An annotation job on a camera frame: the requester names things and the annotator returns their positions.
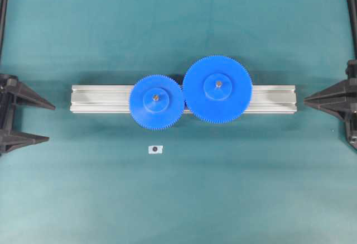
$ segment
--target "teal mat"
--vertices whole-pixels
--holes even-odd
[[[254,84],[297,85],[298,113],[151,132],[69,111],[73,84],[180,75],[212,54]],[[302,103],[351,58],[346,0],[8,0],[1,71],[57,110],[17,112],[51,140],[0,157],[0,243],[355,243],[356,152]]]

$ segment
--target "black clamp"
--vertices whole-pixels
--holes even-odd
[[[304,99],[304,104],[345,123],[346,138],[357,149],[357,60],[350,60],[347,79]]]
[[[48,137],[12,129],[16,106],[24,105],[55,109],[55,106],[20,82],[16,76],[0,74],[0,154],[49,140]]]

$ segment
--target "small white label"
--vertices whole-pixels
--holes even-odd
[[[149,146],[149,154],[162,154],[162,145],[151,145]]]

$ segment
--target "blue gear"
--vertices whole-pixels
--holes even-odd
[[[199,119],[227,123],[249,106],[252,80],[237,61],[225,56],[209,56],[194,63],[184,78],[187,107]]]
[[[142,127],[162,130],[172,126],[184,112],[181,87],[164,75],[141,79],[130,93],[130,114]]]

